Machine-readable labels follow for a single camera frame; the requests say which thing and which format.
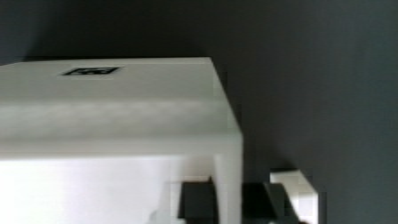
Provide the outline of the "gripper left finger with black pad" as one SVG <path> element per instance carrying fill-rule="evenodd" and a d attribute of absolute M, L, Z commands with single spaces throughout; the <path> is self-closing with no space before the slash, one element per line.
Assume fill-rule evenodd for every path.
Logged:
<path fill-rule="evenodd" d="M 214 179 L 182 185 L 178 218 L 185 224 L 219 224 L 217 192 Z"/>

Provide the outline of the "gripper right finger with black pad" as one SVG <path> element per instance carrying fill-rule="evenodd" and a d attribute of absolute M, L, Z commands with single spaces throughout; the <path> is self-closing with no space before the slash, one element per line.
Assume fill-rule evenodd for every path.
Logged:
<path fill-rule="evenodd" d="M 281 183 L 244 184 L 244 224 L 299 224 Z"/>

